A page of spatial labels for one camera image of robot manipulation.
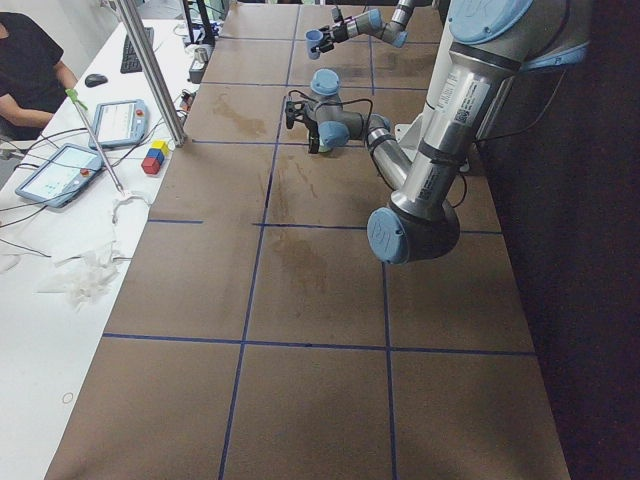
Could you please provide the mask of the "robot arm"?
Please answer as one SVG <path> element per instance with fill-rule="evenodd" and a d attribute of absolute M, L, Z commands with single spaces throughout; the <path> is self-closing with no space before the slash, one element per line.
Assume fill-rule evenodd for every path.
<path fill-rule="evenodd" d="M 408 37 L 407 25 L 417 7 L 416 1 L 398 1 L 391 19 L 385 21 L 378 8 L 364 10 L 355 16 L 344 16 L 335 4 L 331 9 L 333 23 L 305 34 L 306 51 L 311 60 L 335 48 L 336 44 L 366 35 L 377 38 L 396 48 L 402 47 Z"/>
<path fill-rule="evenodd" d="M 452 2 L 424 109 L 400 136 L 381 115 L 347 111 L 330 69 L 316 71 L 310 93 L 287 104 L 286 121 L 307 127 L 311 152 L 364 142 L 391 188 L 367 223 L 380 261 L 434 259 L 455 247 L 460 226 L 447 195 L 503 83 L 581 62 L 591 14 L 589 1 Z"/>

